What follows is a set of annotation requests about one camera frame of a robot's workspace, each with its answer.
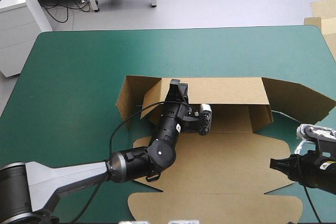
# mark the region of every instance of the black robotic arm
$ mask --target black robotic arm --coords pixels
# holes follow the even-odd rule
[[[89,186],[123,183],[146,177],[152,182],[170,167],[181,132],[209,132],[211,107],[200,112],[188,103],[188,85],[172,79],[163,113],[148,146],[114,152],[106,161],[50,168],[37,162],[12,163],[0,168],[0,224],[54,224],[52,216],[61,197]]]

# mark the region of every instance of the cabinet drawer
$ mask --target cabinet drawer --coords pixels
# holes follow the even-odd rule
[[[41,30],[37,23],[30,23],[0,31],[0,48],[36,39],[40,33]]]
[[[0,49],[0,72],[5,77],[21,73],[35,40]]]
[[[0,12],[0,31],[35,22],[27,6]]]

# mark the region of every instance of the robotic arm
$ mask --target robotic arm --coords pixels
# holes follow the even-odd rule
[[[63,196],[109,180],[159,179],[175,161],[181,132],[206,135],[210,130],[211,107],[202,104],[199,113],[193,111],[187,90],[187,83],[172,79],[148,146],[114,152],[109,160],[91,164],[50,168],[37,162],[19,162],[1,167],[0,224],[57,223],[52,212]]]
[[[302,124],[297,129],[297,137],[301,143],[295,154],[285,159],[271,159],[270,168],[307,187],[336,194],[336,130]],[[314,144],[315,150],[300,155],[304,143]]]

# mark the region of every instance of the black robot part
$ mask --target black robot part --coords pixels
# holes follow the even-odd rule
[[[307,187],[336,194],[336,161],[319,157],[315,151],[309,151],[303,156],[292,154],[285,159],[271,159],[270,168]]]
[[[167,93],[163,112],[152,134],[148,147],[130,149],[114,154],[117,163],[125,163],[116,169],[114,166],[114,182],[124,182],[146,177],[152,182],[159,179],[160,174],[170,167],[176,159],[176,142],[181,132],[199,132],[206,135],[211,125],[211,108],[204,104],[198,115],[188,104],[188,84],[172,79]]]
[[[31,204],[24,163],[3,168],[0,170],[0,223],[12,216],[30,212]]]

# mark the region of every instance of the unfolded cardboard box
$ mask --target unfolded cardboard box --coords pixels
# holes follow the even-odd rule
[[[153,183],[162,193],[135,193],[129,207],[136,220],[152,224],[173,219],[201,223],[297,222],[302,203],[296,197],[264,195],[292,182],[269,168],[270,158],[290,155],[287,143],[254,132],[272,122],[271,110],[315,124],[335,101],[301,84],[269,78],[175,78],[188,83],[189,103],[212,106],[210,133],[179,137],[175,163]],[[171,78],[127,76],[117,107],[123,119],[136,105],[164,101]],[[162,106],[144,111],[156,123]],[[134,146],[146,146],[150,137]]]
[[[320,29],[331,54],[336,60],[336,0],[320,0],[310,3],[314,17],[305,18],[305,25]]]

